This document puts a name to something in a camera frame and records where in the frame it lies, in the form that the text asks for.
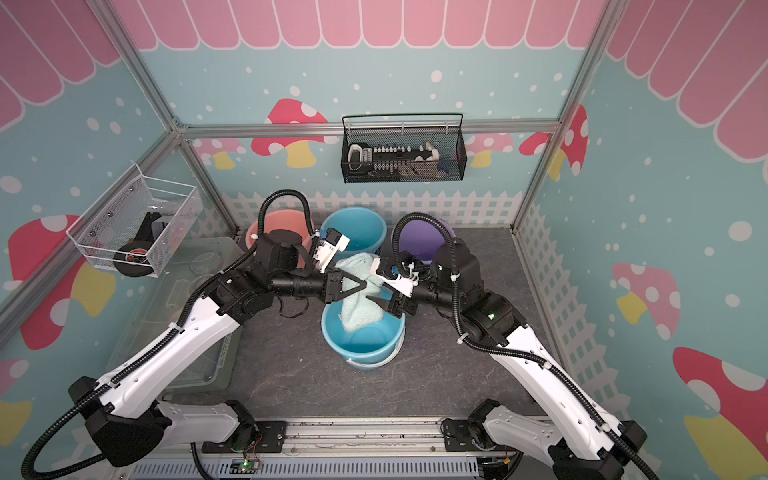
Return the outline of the light green cloth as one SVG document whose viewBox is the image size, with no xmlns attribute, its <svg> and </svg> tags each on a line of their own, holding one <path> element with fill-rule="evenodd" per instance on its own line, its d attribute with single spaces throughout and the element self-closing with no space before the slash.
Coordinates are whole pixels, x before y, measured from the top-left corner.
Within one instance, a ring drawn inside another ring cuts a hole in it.
<svg viewBox="0 0 768 480">
<path fill-rule="evenodd" d="M 384 318 L 385 311 L 368 296 L 379 298 L 383 281 L 371 273 L 374 255 L 363 252 L 342 259 L 336 267 L 365 282 L 365 288 L 342 300 L 340 320 L 344 330 L 354 333 Z"/>
</svg>

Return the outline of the blue bucket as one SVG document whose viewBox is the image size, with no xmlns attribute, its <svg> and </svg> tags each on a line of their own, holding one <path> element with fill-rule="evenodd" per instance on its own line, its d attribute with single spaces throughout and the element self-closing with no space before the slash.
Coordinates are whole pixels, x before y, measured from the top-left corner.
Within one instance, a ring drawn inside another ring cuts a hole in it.
<svg viewBox="0 0 768 480">
<path fill-rule="evenodd" d="M 322 228 L 339 231 L 350 239 L 349 245 L 336 255 L 344 259 L 359 253 L 376 254 L 386 239 L 387 224 L 374 210 L 365 207 L 347 207 L 329 215 Z"/>
<path fill-rule="evenodd" d="M 373 370 L 395 359 L 405 340 L 405 315 L 385 313 L 382 320 L 355 332 L 347 332 L 341 322 L 340 302 L 327 305 L 321 317 L 326 343 L 351 367 Z"/>
</svg>

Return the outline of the purple bucket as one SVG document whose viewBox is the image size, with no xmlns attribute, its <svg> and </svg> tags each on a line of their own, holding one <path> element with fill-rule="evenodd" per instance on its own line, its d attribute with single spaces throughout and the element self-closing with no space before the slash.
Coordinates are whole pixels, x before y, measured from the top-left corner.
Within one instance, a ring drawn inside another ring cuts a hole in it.
<svg viewBox="0 0 768 480">
<path fill-rule="evenodd" d="M 429 264 L 446 238 L 455 236 L 453 228 L 444 220 L 424 212 L 411 212 L 403 216 L 391 235 L 392 258 L 395 264 L 415 258 Z"/>
</svg>

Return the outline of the pink plastic bucket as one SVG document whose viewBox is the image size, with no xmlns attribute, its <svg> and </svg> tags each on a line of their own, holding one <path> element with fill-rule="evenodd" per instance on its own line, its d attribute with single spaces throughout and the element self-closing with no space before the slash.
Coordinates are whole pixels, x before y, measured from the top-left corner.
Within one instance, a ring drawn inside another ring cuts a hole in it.
<svg viewBox="0 0 768 480">
<path fill-rule="evenodd" d="M 303 247 L 309 251 L 312 243 L 311 233 L 307 228 L 304 213 L 301 210 L 279 209 L 267 213 L 265 217 L 265 232 L 270 233 L 273 230 L 289 230 L 299 234 L 302 237 Z M 258 222 L 254 222 L 245 234 L 245 245 L 250 249 L 255 243 L 258 235 Z M 298 268 L 305 266 L 304 260 L 300 257 Z"/>
</svg>

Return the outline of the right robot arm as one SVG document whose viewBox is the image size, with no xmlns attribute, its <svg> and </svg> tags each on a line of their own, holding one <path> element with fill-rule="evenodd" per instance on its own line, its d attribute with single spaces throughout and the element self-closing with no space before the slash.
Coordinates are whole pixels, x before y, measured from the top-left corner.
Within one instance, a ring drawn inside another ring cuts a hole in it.
<svg viewBox="0 0 768 480">
<path fill-rule="evenodd" d="M 502 365 L 547 416 L 531 419 L 487 400 L 470 417 L 479 448 L 510 447 L 549 466 L 559 479 L 620 479 L 628 465 L 656 478 L 639 454 L 645 430 L 618 419 L 576 384 L 520 311 L 485 287 L 479 261 L 462 240 L 447 239 L 428 267 L 397 241 L 392 253 L 384 277 L 407 284 L 396 288 L 390 309 L 412 314 L 425 305 L 448 313 L 458 343 Z"/>
</svg>

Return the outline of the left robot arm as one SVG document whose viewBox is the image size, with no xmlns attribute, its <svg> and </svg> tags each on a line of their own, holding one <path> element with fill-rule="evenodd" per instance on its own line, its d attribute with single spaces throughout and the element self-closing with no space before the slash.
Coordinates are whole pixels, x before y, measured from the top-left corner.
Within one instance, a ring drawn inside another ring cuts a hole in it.
<svg viewBox="0 0 768 480">
<path fill-rule="evenodd" d="M 261 440 L 256 421 L 238 401 L 185 406 L 159 396 L 182 371 L 213 345 L 235 332 L 279 297 L 347 297 L 345 272 L 329 263 L 349 244 L 330 229 L 313 238 L 311 249 L 288 230 L 258 236 L 232 265 L 200 286 L 179 318 L 121 366 L 98 379 L 83 378 L 70 394 L 83 401 L 86 429 L 115 467 L 131 465 L 157 448 L 213 443 L 247 453 Z"/>
</svg>

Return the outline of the clear plastic storage box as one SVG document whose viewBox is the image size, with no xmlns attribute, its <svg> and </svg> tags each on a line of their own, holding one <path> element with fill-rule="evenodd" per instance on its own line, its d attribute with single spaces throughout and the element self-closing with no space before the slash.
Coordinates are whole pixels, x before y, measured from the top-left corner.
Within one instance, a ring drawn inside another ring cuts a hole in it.
<svg viewBox="0 0 768 480">
<path fill-rule="evenodd" d="M 236 242 L 227 237 L 183 241 L 161 277 L 138 302 L 107 369 L 120 367 L 164 333 L 170 323 L 178 320 L 194 291 L 242 253 Z M 237 330 L 219 340 L 171 381 L 163 393 L 201 393 L 227 388 L 240 338 L 241 332 Z"/>
</svg>

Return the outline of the black tape dispenser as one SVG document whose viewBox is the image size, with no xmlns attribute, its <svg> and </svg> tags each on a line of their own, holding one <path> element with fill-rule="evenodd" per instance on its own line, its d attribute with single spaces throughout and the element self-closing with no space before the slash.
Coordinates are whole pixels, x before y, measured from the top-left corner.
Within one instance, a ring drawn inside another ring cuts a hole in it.
<svg viewBox="0 0 768 480">
<path fill-rule="evenodd" d="M 136 234 L 116 251 L 113 256 L 113 266 L 122 275 L 138 278 L 154 273 L 149 250 L 157 236 L 154 230 L 155 223 L 161 218 L 162 215 L 157 211 L 147 212 Z"/>
</svg>

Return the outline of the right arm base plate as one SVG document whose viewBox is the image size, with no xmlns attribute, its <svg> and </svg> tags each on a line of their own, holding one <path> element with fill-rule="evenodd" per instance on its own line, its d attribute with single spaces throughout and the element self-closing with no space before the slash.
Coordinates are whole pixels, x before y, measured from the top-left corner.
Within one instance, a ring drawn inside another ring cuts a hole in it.
<svg viewBox="0 0 768 480">
<path fill-rule="evenodd" d="M 520 454 L 509 446 L 494 443 L 469 419 L 444 418 L 439 424 L 444 448 L 450 453 L 473 453 L 485 456 L 515 456 Z"/>
</svg>

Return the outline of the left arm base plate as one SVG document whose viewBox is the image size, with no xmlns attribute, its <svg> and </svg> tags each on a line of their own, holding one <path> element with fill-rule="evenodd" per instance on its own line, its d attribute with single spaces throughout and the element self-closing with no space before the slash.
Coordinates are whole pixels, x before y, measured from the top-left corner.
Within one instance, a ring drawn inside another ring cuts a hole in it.
<svg viewBox="0 0 768 480">
<path fill-rule="evenodd" d="M 253 424 L 241 424 L 223 442 L 204 442 L 201 451 L 204 454 L 281 453 L 286 439 L 286 429 L 285 421 L 256 421 Z"/>
</svg>

